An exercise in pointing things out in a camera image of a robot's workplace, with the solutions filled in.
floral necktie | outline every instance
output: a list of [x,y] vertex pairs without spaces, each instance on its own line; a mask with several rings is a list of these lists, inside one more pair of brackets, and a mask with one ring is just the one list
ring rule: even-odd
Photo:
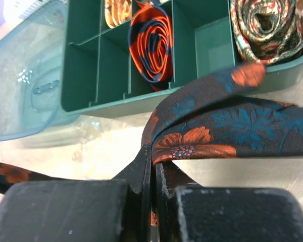
[[[153,164],[177,159],[303,156],[303,108],[240,96],[265,76],[262,64],[224,69],[164,99],[143,131]],[[0,193],[28,180],[58,179],[0,163]]]

necktie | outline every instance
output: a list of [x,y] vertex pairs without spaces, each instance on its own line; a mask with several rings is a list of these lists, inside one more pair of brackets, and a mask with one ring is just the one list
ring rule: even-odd
[[142,7],[133,17],[129,50],[141,75],[155,91],[168,88],[173,79],[172,23],[158,6]]
[[109,28],[115,28],[131,18],[132,0],[105,0],[105,19]]
[[249,63],[296,58],[303,49],[303,0],[231,0],[237,49]]
[[[177,159],[303,156],[303,108],[240,96],[259,86],[262,64],[224,69],[164,99],[142,135],[153,164]],[[0,163],[0,192],[28,180],[56,179]]]
[[169,0],[136,0],[136,2],[141,8],[143,6],[148,6],[148,5],[159,6],[167,1]]

green plastic organizer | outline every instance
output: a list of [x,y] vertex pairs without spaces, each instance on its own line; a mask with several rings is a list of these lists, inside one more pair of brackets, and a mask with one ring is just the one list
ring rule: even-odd
[[[153,111],[169,94],[211,72],[241,63],[228,1],[170,0],[174,81],[154,92],[138,72],[128,48],[130,21],[109,29],[104,0],[69,0],[61,106],[69,114],[120,117]],[[132,12],[139,7],[135,0]],[[288,88],[303,76],[303,55],[267,68],[257,93]]]

tie tip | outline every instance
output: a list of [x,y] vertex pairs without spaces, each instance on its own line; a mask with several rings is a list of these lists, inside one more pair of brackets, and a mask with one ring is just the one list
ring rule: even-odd
[[257,87],[261,85],[265,77],[266,68],[263,64],[247,64],[235,69],[231,77],[240,86]]

clear plastic container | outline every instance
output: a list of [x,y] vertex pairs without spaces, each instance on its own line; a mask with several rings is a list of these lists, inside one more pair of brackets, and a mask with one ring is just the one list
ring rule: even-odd
[[4,18],[7,22],[16,18],[26,19],[50,0],[4,0]]
[[0,41],[0,141],[78,119],[59,105],[65,17],[51,0]]

